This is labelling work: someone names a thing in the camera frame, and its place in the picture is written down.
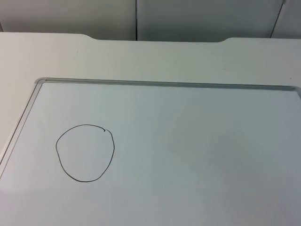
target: whiteboard frame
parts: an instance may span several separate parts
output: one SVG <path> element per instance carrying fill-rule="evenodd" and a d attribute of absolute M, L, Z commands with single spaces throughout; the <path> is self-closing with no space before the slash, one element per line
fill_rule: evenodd
<path fill-rule="evenodd" d="M 117 81 L 117 80 L 88 80 L 88 79 L 60 79 L 40 78 L 35 81 L 33 92 L 27 102 L 12 136 L 0 153 L 0 179 L 7 162 L 19 138 L 22 128 L 27 120 L 30 110 L 37 98 L 44 83 L 84 83 L 84 84 L 105 84 L 105 85 L 131 85 L 131 86 L 160 86 L 160 87 L 187 87 L 187 88 L 213 88 L 213 89 L 262 89 L 295 91 L 301 99 L 301 88 L 297 86 L 273 86 L 273 85 L 248 85 L 248 84 L 213 84 L 213 83 L 180 83 L 180 82 L 155 82 L 155 81 Z"/>

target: black marker line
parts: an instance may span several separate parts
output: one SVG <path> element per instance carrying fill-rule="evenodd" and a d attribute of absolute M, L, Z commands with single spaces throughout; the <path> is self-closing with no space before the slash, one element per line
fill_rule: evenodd
<path fill-rule="evenodd" d="M 79 127 L 79 126 L 94 126 L 94 127 L 98 127 L 98 128 L 100 128 L 100 129 L 103 129 L 104 132 L 106 131 L 104 128 L 102 128 L 102 127 L 100 127 L 100 126 L 91 125 L 91 124 L 82 124 L 82 125 L 74 126 L 74 127 L 72 127 L 71 129 L 74 129 L 74 128 Z M 98 179 L 101 178 L 102 175 L 107 171 L 108 167 L 110 166 L 110 164 L 111 164 L 111 162 L 112 162 L 113 156 L 114 156 L 114 152 L 115 152 L 115 143 L 114 143 L 114 139 L 113 139 L 112 133 L 107 129 L 107 131 L 110 133 L 110 135 L 111 135 L 111 137 L 112 137 L 112 142 L 113 142 L 113 153 L 112 153 L 112 156 L 111 156 L 111 159 L 110 159 L 110 162 L 109 162 L 107 168 L 104 170 L 104 172 L 103 172 L 98 178 L 96 178 L 96 179 L 94 179 L 94 180 L 87 180 L 87 181 L 85 181 L 85 180 L 78 180 L 78 179 L 74 178 L 73 176 L 71 176 L 69 173 L 67 173 L 67 171 L 64 169 L 64 166 L 63 166 L 62 161 L 61 161 L 61 158 L 60 158 L 60 154 L 58 153 L 58 150 L 57 150 L 57 143 L 58 143 L 58 141 L 62 138 L 62 136 L 64 136 L 64 135 L 65 135 L 68 131 L 70 131 L 71 129 L 68 129 L 66 132 L 64 132 L 64 133 L 58 138 L 58 140 L 56 141 L 56 144 L 55 144 L 56 153 L 57 153 L 57 156 L 58 156 L 58 159 L 59 159 L 59 161 L 60 161 L 60 164 L 61 164 L 62 169 L 64 170 L 64 172 L 65 172 L 69 177 L 71 177 L 73 180 L 76 180 L 76 181 L 78 181 L 78 182 L 88 183 L 88 182 L 93 182 L 93 181 L 98 180 Z"/>

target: gray wall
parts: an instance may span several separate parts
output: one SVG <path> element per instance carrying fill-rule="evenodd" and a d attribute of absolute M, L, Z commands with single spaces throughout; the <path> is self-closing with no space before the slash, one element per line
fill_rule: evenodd
<path fill-rule="evenodd" d="M 282 0 L 138 0 L 138 40 L 269 38 Z"/>
<path fill-rule="evenodd" d="M 135 40 L 135 0 L 1 0 L 0 22 L 7 32 Z"/>
<path fill-rule="evenodd" d="M 301 38 L 301 0 L 286 1 L 272 38 Z"/>

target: white table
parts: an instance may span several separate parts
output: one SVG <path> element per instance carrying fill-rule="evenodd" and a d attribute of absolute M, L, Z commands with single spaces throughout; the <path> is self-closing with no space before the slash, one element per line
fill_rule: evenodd
<path fill-rule="evenodd" d="M 0 69 L 3 149 L 40 77 L 301 86 L 301 40 L 170 43 L 1 32 Z"/>

